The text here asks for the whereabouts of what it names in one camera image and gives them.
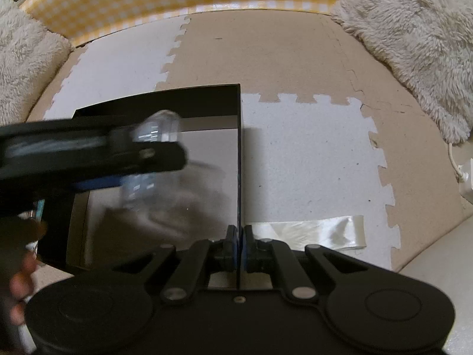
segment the white fluffy cushion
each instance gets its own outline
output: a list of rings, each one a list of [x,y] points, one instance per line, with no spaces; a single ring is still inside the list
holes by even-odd
[[[334,21],[410,89],[445,141],[473,128],[473,0],[340,0]]]
[[[27,119],[71,50],[16,3],[0,0],[0,126]]]

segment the open box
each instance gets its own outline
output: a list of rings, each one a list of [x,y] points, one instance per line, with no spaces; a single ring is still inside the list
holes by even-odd
[[[38,244],[44,262],[66,271],[97,267],[160,244],[186,249],[199,239],[221,239],[229,224],[240,226],[239,85],[144,93],[81,108],[74,117],[126,115],[129,123],[140,123],[162,109],[181,117],[180,141],[188,154],[173,208],[158,220],[124,210],[119,187],[46,199],[48,233]]]

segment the clear plastic bottle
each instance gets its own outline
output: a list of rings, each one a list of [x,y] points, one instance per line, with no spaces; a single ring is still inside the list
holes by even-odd
[[[168,110],[156,112],[137,126],[133,140],[177,141],[180,117]],[[153,209],[166,211],[174,206],[179,186],[179,172],[155,172],[130,175],[122,179],[122,204],[135,211]]]

